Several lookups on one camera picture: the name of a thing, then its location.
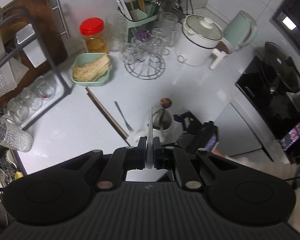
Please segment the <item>bundle of dried noodles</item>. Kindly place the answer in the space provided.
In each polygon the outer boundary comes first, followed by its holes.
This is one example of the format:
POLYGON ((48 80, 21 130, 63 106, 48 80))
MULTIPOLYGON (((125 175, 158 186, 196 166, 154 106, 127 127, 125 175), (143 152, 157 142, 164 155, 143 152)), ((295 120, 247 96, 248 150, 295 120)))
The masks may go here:
POLYGON ((93 62, 85 63, 83 66, 75 66, 72 77, 77 82, 93 82, 104 76, 110 69, 110 58, 107 54, 93 62))

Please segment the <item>wooden cutting board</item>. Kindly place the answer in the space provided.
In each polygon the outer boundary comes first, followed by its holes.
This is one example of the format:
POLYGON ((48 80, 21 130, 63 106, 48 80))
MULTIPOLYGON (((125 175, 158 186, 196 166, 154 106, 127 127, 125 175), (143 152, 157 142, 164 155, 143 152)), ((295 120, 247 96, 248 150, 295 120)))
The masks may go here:
POLYGON ((0 97, 0 110, 23 88, 63 63, 68 54, 61 35, 57 31, 53 12, 48 0, 13 0, 0 9, 0 36, 4 45, 21 55, 21 63, 27 72, 12 91, 0 97), (46 53, 45 62, 38 67, 26 56, 25 48, 40 45, 46 53))

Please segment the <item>purple lid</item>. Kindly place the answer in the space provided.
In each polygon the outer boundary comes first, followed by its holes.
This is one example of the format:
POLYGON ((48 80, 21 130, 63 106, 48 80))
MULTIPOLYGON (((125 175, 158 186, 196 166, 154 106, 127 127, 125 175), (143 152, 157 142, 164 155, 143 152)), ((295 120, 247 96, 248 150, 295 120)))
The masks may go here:
POLYGON ((147 42, 151 38, 151 33, 147 29, 141 28, 137 30, 135 36, 139 41, 147 42))

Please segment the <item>white ceramic jar with handle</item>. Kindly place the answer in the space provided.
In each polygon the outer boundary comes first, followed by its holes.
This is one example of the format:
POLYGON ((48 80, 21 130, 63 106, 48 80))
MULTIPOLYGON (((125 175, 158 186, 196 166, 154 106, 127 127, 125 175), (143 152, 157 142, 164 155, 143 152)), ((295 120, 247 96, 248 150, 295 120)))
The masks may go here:
POLYGON ((140 137, 148 135, 151 128, 153 137, 159 137, 162 144, 171 144, 183 133, 182 125, 174 120, 174 116, 167 109, 162 107, 154 107, 152 114, 148 112, 142 123, 141 129, 134 135, 134 141, 137 142, 140 137))

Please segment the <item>green utensil holder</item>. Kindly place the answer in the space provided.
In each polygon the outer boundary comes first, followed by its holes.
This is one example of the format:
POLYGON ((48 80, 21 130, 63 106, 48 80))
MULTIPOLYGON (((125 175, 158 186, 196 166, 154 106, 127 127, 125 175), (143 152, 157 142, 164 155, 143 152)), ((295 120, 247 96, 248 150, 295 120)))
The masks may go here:
POLYGON ((125 39, 130 41, 139 29, 149 27, 158 17, 159 6, 146 0, 115 0, 125 19, 125 39))

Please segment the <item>mint green electric kettle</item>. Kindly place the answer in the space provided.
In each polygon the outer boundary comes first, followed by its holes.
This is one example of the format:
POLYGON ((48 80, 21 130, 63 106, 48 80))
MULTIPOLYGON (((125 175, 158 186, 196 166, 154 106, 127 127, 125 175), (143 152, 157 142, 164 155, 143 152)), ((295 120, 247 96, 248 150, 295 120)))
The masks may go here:
POLYGON ((233 50, 239 51, 251 44, 257 34, 255 19, 241 10, 223 31, 224 38, 231 44, 233 50))

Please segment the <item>black wok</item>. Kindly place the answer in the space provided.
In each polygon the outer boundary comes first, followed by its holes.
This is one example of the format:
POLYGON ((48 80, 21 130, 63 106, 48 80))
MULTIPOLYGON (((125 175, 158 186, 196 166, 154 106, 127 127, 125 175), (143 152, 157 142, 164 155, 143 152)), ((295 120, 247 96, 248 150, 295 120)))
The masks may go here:
POLYGON ((298 93, 300 91, 300 72, 293 59, 274 42, 264 44, 262 73, 271 94, 298 93))

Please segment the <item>black dish rack frame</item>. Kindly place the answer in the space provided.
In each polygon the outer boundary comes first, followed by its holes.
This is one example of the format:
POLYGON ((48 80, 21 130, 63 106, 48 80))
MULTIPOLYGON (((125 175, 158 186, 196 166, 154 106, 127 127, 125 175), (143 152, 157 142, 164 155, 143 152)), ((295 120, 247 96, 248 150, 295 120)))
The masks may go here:
MULTIPOLYGON (((35 67, 38 67, 39 64, 45 62, 46 60, 46 53, 42 51, 40 45, 36 45, 32 49, 26 47, 25 53, 26 56, 30 58, 30 61, 34 63, 35 67)), ((27 68, 21 63, 21 55, 17 54, 12 48, 4 45, 0 36, 0 97, 15 89, 26 72, 27 68)), ((15 118, 17 124, 23 129, 29 128, 48 110, 50 110, 53 106, 71 93, 71 88, 61 76, 57 66, 53 67, 51 71, 42 76, 55 88, 55 96, 51 100, 43 100, 42 107, 40 107, 40 109, 37 111, 29 109, 29 115, 25 120, 21 121, 18 118, 15 118)), ((15 97, 15 99, 17 99, 19 102, 21 101, 20 94, 21 93, 15 97)), ((0 110, 0 113, 1 112, 10 113, 7 110, 7 105, 0 110)))

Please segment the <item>textured glass pitcher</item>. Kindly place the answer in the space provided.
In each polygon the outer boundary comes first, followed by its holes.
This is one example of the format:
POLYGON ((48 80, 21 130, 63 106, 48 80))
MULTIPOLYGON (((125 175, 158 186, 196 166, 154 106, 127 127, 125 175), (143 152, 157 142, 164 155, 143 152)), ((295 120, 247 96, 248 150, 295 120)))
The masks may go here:
POLYGON ((120 51, 126 42, 126 18, 121 14, 109 15, 106 18, 106 35, 108 47, 111 52, 120 51))

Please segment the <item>green plastic basket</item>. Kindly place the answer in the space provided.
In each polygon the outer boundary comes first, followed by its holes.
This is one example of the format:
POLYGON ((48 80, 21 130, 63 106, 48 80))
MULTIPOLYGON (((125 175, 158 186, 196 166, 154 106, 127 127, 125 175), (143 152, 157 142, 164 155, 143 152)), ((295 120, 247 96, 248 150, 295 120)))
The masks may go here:
POLYGON ((111 68, 107 53, 83 53, 71 66, 71 78, 80 86, 102 86, 108 81, 111 68))

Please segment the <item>copper coloured small spoon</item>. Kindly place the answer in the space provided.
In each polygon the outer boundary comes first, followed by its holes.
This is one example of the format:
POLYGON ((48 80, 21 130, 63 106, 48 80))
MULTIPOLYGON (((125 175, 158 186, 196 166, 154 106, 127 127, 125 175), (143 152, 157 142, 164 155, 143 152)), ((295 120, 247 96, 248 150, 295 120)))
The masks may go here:
POLYGON ((161 113, 161 116, 160 116, 160 119, 159 119, 159 129, 162 131, 163 130, 163 124, 162 123, 163 123, 163 118, 164 118, 164 115, 165 115, 165 110, 171 107, 172 101, 169 98, 162 98, 160 100, 160 105, 162 107, 162 113, 161 113))

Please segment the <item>small steel fork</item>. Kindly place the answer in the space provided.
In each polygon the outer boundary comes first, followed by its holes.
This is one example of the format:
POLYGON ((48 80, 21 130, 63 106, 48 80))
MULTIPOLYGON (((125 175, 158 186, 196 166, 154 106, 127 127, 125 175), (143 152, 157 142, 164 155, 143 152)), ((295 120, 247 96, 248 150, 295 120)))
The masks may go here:
POLYGON ((119 104, 117 103, 117 101, 114 101, 114 103, 115 103, 115 106, 117 107, 117 110, 119 111, 119 113, 121 114, 121 116, 122 116, 122 118, 123 118, 123 120, 124 120, 124 122, 125 122, 126 128, 129 130, 130 133, 133 133, 133 132, 134 132, 134 129, 133 129, 133 128, 130 126, 130 124, 127 122, 127 120, 126 120, 124 114, 123 114, 122 111, 121 111, 121 108, 120 108, 119 104))

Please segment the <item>black induction cooktop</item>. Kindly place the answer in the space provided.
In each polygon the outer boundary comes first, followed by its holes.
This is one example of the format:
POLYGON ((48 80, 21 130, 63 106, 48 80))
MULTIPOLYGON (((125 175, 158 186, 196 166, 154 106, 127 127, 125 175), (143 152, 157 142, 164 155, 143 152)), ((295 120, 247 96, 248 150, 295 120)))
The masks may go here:
POLYGON ((282 139, 297 124, 300 111, 279 83, 271 86, 264 71, 269 66, 255 56, 236 86, 253 105, 276 139, 282 139))

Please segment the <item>tall textured glass mug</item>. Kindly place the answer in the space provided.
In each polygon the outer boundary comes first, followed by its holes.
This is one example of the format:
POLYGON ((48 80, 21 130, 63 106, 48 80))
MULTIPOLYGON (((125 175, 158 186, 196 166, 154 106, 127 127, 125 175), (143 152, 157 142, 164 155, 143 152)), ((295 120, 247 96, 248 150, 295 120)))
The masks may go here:
POLYGON ((0 146, 20 152, 29 152, 33 145, 33 137, 23 131, 9 115, 0 117, 0 146))

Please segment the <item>white electric cooker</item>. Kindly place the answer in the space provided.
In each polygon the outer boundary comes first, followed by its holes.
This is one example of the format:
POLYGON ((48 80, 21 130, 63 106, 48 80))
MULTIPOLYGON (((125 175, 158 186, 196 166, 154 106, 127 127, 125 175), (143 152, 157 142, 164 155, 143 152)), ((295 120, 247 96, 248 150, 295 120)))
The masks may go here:
POLYGON ((174 45, 178 62, 199 67, 212 59, 209 68, 214 70, 226 56, 225 52, 217 49, 222 38, 222 30, 210 18, 187 16, 174 45))

